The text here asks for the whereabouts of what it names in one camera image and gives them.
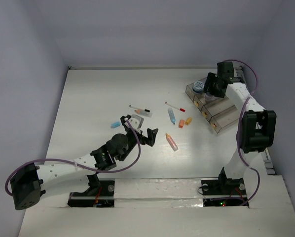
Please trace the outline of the red capped white marker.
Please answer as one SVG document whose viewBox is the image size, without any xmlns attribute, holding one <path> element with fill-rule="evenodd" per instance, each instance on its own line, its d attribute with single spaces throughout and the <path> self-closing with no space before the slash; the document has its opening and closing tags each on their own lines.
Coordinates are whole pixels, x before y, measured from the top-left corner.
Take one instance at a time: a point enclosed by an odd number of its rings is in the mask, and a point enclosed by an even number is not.
<svg viewBox="0 0 295 237">
<path fill-rule="evenodd" d="M 168 102 L 165 102 L 165 104 L 166 104 L 167 106 L 170 106 L 170 107 L 176 109 L 176 110 L 179 110 L 179 111 L 181 111 L 181 112 L 185 112 L 185 109 L 183 109 L 183 108 L 180 108 L 180 107 L 178 107 L 178 106 L 172 105 L 172 104 L 170 104 L 170 103 L 168 103 Z"/>
</svg>

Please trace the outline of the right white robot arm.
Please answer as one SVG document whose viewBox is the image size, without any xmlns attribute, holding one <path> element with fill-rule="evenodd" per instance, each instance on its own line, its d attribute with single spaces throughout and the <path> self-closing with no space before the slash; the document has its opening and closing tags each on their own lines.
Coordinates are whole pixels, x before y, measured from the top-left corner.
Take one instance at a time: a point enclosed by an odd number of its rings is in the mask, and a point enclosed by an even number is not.
<svg viewBox="0 0 295 237">
<path fill-rule="evenodd" d="M 217 73 L 208 73 L 204 92 L 230 99 L 240 111 L 236 134 L 237 148 L 217 179 L 202 181 L 204 195 L 228 195 L 244 183 L 251 162 L 274 141 L 276 113 L 261 106 L 244 80 L 234 76 L 232 60 L 217 64 Z"/>
</svg>

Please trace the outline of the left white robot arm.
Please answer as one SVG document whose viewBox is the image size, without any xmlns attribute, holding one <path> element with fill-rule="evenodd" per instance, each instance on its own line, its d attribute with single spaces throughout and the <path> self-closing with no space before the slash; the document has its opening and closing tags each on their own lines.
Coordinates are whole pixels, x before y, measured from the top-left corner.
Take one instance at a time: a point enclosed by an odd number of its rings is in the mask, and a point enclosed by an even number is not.
<svg viewBox="0 0 295 237">
<path fill-rule="evenodd" d="M 142 117 L 127 115 L 120 121 L 125 133 L 115 134 L 84 156 L 72 160 L 36 159 L 16 168 L 5 182 L 5 191 L 13 198 L 15 210 L 26 210 L 42 199 L 64 193 L 96 196 L 102 186 L 99 173 L 120 173 L 134 166 L 142 146 L 154 146 L 158 129 L 149 128 L 144 136 Z"/>
</svg>

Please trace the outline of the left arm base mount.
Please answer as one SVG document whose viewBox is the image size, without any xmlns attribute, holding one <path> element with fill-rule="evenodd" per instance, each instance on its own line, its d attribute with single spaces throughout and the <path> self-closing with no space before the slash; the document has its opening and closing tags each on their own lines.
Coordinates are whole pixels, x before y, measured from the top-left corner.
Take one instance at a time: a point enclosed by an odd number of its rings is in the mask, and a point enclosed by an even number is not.
<svg viewBox="0 0 295 237">
<path fill-rule="evenodd" d="M 79 208 L 114 207 L 114 179 L 99 179 L 97 174 L 88 175 L 88 189 L 82 193 L 70 193 L 67 205 Z"/>
</svg>

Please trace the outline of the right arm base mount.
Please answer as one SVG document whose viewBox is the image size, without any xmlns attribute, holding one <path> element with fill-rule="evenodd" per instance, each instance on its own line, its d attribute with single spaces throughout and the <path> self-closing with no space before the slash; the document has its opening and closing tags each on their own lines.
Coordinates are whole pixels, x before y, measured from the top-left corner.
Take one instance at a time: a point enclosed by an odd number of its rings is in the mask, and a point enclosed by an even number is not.
<svg viewBox="0 0 295 237">
<path fill-rule="evenodd" d="M 204 206 L 248 206 L 244 179 L 227 178 L 224 168 L 216 179 L 201 181 L 197 192 L 203 196 Z"/>
</svg>

